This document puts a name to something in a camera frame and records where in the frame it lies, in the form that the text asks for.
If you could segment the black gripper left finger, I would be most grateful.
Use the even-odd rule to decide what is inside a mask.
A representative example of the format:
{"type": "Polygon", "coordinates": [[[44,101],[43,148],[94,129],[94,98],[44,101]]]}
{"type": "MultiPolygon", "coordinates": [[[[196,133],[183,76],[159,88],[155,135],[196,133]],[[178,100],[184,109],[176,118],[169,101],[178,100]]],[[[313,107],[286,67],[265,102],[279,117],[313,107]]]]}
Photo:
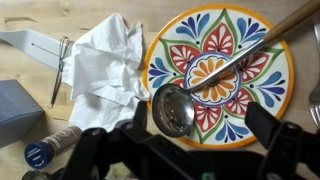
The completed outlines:
{"type": "Polygon", "coordinates": [[[133,117],[133,127],[135,129],[146,129],[147,128],[147,102],[146,101],[140,101],[138,103],[138,106],[136,108],[134,117],[133,117]]]}

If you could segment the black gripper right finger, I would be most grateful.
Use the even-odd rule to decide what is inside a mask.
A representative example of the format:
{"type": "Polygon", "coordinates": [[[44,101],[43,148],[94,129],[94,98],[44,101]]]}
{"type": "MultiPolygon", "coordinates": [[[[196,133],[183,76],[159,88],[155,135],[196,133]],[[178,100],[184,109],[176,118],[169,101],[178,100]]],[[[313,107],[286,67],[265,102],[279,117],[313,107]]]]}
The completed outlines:
{"type": "Polygon", "coordinates": [[[245,124],[265,149],[268,149],[280,122],[257,102],[250,102],[245,124]]]}

